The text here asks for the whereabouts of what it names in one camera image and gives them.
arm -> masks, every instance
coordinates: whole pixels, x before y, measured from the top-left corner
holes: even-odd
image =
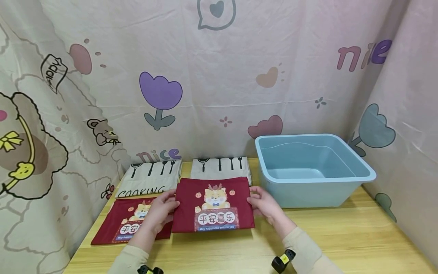
[[[155,237],[172,220],[169,213],[180,204],[175,201],[175,192],[172,189],[155,198],[141,227],[114,260],[108,274],[137,274],[147,263]]]
[[[319,246],[284,214],[275,199],[258,186],[250,188],[254,214],[262,215],[270,223],[279,237],[283,239],[285,249],[296,253],[292,265],[298,274],[341,274],[343,273],[325,256]]]
[[[290,231],[283,238],[285,249],[293,250],[297,255],[292,260],[292,265],[298,274],[341,274],[343,273],[331,260],[322,253],[319,246],[297,227],[286,215],[285,219],[274,225],[279,235]]]

purple tulip print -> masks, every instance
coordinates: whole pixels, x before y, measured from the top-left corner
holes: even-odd
[[[146,102],[157,109],[155,118],[149,113],[145,113],[146,121],[155,130],[173,124],[175,116],[163,117],[162,113],[163,110],[174,108],[181,101],[183,96],[181,84],[176,81],[169,82],[163,76],[153,78],[149,73],[142,72],[140,74],[140,89]]]

hand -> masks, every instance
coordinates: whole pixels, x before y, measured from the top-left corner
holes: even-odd
[[[252,205],[254,215],[261,215],[266,218],[277,231],[281,239],[286,237],[297,225],[284,214],[277,201],[266,190],[259,186],[249,188],[251,197],[247,198]]]
[[[176,192],[176,189],[171,189],[155,198],[141,228],[158,234],[165,224],[173,220],[173,215],[169,215],[169,213],[180,205],[180,202],[175,201]]]

printed fabric backdrop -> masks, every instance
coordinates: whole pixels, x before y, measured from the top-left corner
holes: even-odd
[[[434,0],[3,0],[0,272],[62,273],[129,163],[333,133],[438,265]]]

folded red apron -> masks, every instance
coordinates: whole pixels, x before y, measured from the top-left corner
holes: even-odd
[[[91,245],[128,242],[140,228],[155,198],[117,199],[103,221]],[[172,222],[164,225],[156,240],[169,239]]]
[[[180,205],[173,214],[173,233],[254,228],[246,177],[226,180],[181,178]]]

